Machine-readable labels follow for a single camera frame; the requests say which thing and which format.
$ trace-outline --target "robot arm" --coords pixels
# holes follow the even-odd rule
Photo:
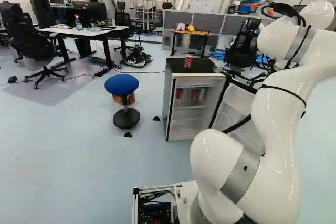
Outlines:
[[[325,8],[316,12],[317,6]],[[210,223],[234,224],[243,213],[259,224],[296,223],[302,198],[295,152],[297,125],[314,87],[336,76],[336,33],[320,29],[327,22],[318,18],[329,17],[329,7],[327,2],[314,2],[301,12],[310,29],[283,17],[258,37],[261,51],[285,59],[300,30],[308,30],[293,58],[301,66],[270,75],[254,98],[251,118],[265,145],[264,156],[217,130],[207,129],[195,137],[191,166],[199,185],[200,210]]]

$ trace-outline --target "gray floor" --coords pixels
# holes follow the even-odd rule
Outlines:
[[[67,47],[74,49],[68,39]],[[119,46],[111,41],[110,47]],[[153,62],[142,69],[121,71],[163,71],[169,51],[161,45],[145,44]],[[92,42],[103,57],[101,43]],[[113,58],[120,60],[120,54]],[[15,52],[0,48],[0,83],[9,76],[22,79],[27,70],[12,63]],[[92,74],[99,66],[80,67],[75,61],[69,76],[84,69]],[[141,121],[124,138],[124,131],[112,124],[120,106],[104,89],[110,71],[102,78],[85,79],[85,85],[48,105],[41,99],[8,93],[0,86],[0,223],[6,224],[108,224],[130,223],[132,189],[136,186],[164,185],[192,179],[189,164],[191,141],[167,143],[163,126],[153,121],[161,116],[163,73],[134,73],[140,81],[134,107]],[[33,83],[15,84],[18,89]],[[62,92],[55,81],[46,81],[33,94],[53,99],[52,88]],[[336,79],[318,86],[308,102],[307,114],[297,133],[297,152],[303,184],[303,205],[299,223],[335,223],[333,214],[336,141]]]

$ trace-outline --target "gray partition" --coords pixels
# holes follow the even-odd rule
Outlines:
[[[174,29],[176,28],[176,24],[181,23],[181,22],[185,24],[191,24],[192,18],[193,18],[193,13],[165,10],[164,16],[163,16],[163,19],[164,19],[163,28],[164,29]]]
[[[249,18],[253,17],[248,15],[227,14],[224,21],[222,34],[236,36],[240,30],[240,24]]]
[[[208,38],[207,45],[211,45],[211,50],[225,50],[234,40],[240,30],[240,24],[252,15],[235,14],[210,14],[210,13],[189,13],[182,10],[164,10],[163,29],[162,29],[162,49],[172,50],[173,33],[171,29],[176,28],[178,23],[191,24],[196,30],[209,31],[211,36]],[[272,19],[264,20],[263,24],[268,25]],[[176,50],[179,50],[182,35],[176,37]],[[189,52],[201,52],[203,38],[200,36],[191,36]]]
[[[192,25],[196,30],[219,34],[223,19],[224,15],[222,14],[195,13]]]

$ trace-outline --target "black stool base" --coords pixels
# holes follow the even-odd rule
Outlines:
[[[134,108],[127,108],[125,112],[124,109],[119,110],[113,116],[113,123],[115,126],[121,129],[130,129],[135,126],[140,119],[140,113]]]

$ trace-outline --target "red can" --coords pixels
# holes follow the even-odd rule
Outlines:
[[[184,59],[184,68],[191,68],[191,64],[193,62],[193,57],[191,55],[188,55]]]

